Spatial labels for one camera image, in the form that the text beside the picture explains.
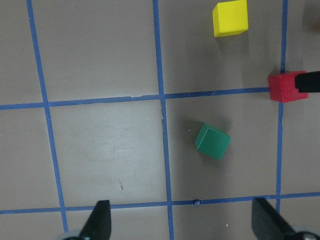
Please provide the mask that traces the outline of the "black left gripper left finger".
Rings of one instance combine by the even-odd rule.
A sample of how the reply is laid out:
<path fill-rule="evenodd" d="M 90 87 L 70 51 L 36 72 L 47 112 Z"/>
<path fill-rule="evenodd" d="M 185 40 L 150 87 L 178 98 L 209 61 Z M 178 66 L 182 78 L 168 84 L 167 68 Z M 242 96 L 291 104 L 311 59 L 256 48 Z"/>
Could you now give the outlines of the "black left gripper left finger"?
<path fill-rule="evenodd" d="M 112 232 L 111 208 L 109 200 L 99 200 L 84 227 L 80 240 L 109 240 Z"/>

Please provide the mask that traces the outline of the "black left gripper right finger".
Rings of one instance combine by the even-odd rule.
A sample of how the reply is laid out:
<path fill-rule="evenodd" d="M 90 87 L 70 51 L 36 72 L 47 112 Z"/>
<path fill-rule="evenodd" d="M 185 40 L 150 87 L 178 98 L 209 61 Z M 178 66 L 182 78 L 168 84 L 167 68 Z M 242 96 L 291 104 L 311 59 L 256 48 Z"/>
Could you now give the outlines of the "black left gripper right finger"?
<path fill-rule="evenodd" d="M 288 240 L 296 234 L 296 231 L 264 198 L 252 200 L 251 228 L 258 240 Z"/>

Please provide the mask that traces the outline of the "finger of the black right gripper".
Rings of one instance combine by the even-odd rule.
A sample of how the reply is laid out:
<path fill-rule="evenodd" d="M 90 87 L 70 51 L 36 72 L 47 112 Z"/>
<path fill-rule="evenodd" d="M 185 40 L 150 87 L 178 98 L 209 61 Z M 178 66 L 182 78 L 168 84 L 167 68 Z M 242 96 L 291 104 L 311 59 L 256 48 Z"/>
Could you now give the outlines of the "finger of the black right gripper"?
<path fill-rule="evenodd" d="M 294 78 L 295 88 L 299 93 L 319 93 L 320 92 L 320 72 L 300 73 Z"/>

